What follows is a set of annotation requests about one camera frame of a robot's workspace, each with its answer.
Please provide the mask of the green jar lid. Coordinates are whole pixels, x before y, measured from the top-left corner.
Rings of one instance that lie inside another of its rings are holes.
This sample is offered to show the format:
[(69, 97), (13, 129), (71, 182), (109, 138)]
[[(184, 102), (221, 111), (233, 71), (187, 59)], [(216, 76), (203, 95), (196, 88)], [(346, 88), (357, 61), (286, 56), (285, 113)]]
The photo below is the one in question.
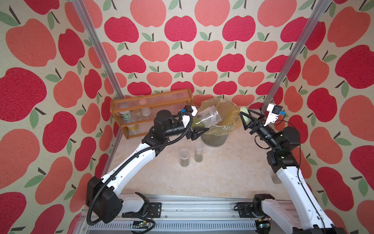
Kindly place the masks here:
[(251, 124), (252, 120), (249, 118), (248, 109), (245, 106), (240, 107), (239, 116), (241, 118), (243, 127), (245, 130), (248, 129), (249, 124)]

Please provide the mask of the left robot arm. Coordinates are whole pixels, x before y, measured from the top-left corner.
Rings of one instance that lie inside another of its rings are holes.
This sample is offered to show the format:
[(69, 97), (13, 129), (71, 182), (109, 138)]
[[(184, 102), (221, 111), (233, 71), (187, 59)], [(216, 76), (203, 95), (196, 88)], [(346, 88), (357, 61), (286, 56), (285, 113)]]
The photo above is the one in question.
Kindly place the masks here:
[(196, 140), (212, 126), (208, 118), (197, 112), (196, 107), (189, 105), (176, 115), (169, 110), (161, 110), (153, 122), (153, 127), (142, 142), (121, 165), (101, 178), (95, 176), (89, 180), (86, 194), (88, 225), (109, 223), (121, 214), (143, 218), (149, 209), (149, 200), (141, 193), (121, 197), (124, 187), (165, 147), (184, 137)]

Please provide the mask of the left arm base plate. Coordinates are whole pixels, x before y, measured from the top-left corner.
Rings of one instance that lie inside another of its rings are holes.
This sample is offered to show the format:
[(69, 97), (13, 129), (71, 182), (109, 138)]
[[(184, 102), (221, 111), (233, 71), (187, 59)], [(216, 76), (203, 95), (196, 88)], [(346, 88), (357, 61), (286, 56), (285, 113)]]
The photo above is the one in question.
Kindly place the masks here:
[(160, 218), (162, 210), (161, 202), (148, 202), (137, 212), (137, 215), (141, 215), (145, 218)]

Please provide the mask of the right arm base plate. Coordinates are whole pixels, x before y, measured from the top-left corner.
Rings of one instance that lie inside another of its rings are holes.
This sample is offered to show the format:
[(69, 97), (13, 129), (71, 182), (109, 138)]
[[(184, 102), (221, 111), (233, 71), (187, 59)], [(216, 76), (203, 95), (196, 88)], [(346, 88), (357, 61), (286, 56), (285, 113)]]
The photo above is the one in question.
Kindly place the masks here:
[(238, 212), (240, 218), (265, 218), (266, 215), (253, 209), (252, 202), (238, 202), (234, 206), (234, 211)]

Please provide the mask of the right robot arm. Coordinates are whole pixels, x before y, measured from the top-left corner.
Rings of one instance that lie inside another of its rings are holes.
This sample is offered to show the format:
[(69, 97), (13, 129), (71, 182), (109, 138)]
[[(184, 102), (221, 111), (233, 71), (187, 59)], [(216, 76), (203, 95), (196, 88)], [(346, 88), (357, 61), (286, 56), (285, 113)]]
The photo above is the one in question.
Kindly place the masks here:
[(257, 216), (269, 216), (287, 234), (343, 234), (345, 230), (337, 227), (321, 208), (301, 170), (301, 163), (293, 156), (293, 149), (300, 147), (300, 134), (295, 127), (285, 127), (275, 132), (262, 119), (264, 115), (245, 107), (239, 116), (245, 130), (256, 134), (269, 147), (267, 161), (273, 172), (286, 188), (299, 216), (295, 219), (287, 210), (280, 207), (270, 195), (260, 194), (253, 199), (253, 212)]

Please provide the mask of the ribbed glass jar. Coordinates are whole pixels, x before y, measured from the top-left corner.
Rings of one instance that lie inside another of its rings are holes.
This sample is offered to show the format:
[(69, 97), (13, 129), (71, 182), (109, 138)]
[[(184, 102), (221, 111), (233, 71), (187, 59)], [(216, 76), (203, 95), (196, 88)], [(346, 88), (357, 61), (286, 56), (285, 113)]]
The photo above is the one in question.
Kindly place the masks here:
[(202, 111), (199, 111), (193, 117), (192, 128), (210, 128), (219, 122), (222, 118), (215, 106), (210, 106)]

